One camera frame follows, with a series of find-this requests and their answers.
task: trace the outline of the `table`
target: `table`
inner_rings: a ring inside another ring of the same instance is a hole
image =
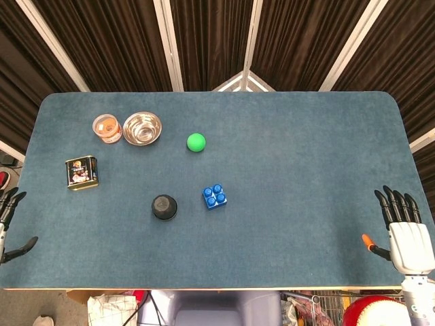
[[[152,145],[106,145],[93,119],[151,111]],[[186,139],[207,138],[201,153]],[[72,192],[65,160],[92,154],[100,185]],[[228,204],[208,211],[204,187]],[[384,92],[66,93],[44,100],[27,151],[6,249],[39,236],[0,269],[12,289],[289,289],[396,287],[373,191],[409,192],[435,227],[397,104]],[[176,218],[151,203],[168,194]]]

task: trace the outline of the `green ball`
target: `green ball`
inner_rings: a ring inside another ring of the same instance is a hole
[[[191,151],[202,151],[205,148],[206,143],[205,137],[197,132],[188,137],[188,149]]]

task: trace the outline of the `metal bowl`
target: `metal bowl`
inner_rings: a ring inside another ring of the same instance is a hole
[[[133,145],[144,146],[155,141],[162,132],[162,123],[151,112],[130,115],[122,128],[125,139]]]

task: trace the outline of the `brown curtain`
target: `brown curtain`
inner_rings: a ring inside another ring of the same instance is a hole
[[[435,1],[388,1],[334,90],[384,90],[410,142],[435,128]]]
[[[252,0],[171,0],[184,90],[212,90],[243,70]]]
[[[251,70],[276,90],[319,90],[368,0],[264,0]]]
[[[435,221],[435,141],[415,152],[414,160]]]
[[[171,91],[152,0],[34,0],[92,91]]]
[[[25,153],[42,100],[78,91],[15,1],[0,1],[0,140]]]

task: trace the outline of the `robotic arm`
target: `robotic arm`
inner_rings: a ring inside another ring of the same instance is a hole
[[[9,229],[15,208],[18,203],[26,196],[26,192],[15,195],[18,188],[12,188],[10,191],[3,193],[0,190],[0,265],[7,263],[9,260],[23,256],[35,246],[38,237],[32,237],[23,247],[5,253],[6,232]]]
[[[428,274],[435,269],[435,257],[426,225],[421,223],[415,200],[386,185],[385,197],[375,190],[389,235],[390,251],[379,248],[366,234],[362,239],[367,249],[392,261],[405,276],[402,282],[406,307],[413,326],[435,325],[435,284]]]

